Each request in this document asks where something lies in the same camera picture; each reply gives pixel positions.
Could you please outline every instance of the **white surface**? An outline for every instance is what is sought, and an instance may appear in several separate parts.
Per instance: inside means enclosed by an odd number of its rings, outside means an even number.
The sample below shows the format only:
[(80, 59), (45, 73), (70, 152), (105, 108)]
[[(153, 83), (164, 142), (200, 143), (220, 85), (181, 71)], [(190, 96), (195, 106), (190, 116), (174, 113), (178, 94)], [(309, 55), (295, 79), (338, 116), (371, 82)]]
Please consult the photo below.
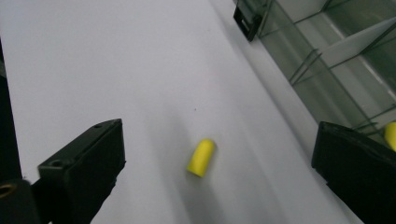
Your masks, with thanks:
[[(233, 42), (232, 15), (231, 0), (0, 1), (23, 174), (122, 118), (127, 164), (93, 223), (352, 223)], [(185, 166), (204, 137), (218, 150), (199, 179)]]

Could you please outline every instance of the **yellow object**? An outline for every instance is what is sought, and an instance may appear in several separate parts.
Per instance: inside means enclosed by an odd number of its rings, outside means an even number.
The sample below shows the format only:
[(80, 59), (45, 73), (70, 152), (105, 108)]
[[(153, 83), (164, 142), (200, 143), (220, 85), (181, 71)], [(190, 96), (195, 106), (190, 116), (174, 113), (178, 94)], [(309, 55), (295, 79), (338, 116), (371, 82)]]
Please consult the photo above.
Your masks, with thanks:
[(396, 151), (396, 122), (389, 123), (385, 127), (385, 140), (393, 151)]
[(190, 163), (187, 166), (187, 170), (195, 175), (203, 177), (214, 151), (215, 143), (210, 139), (203, 139), (195, 149)]

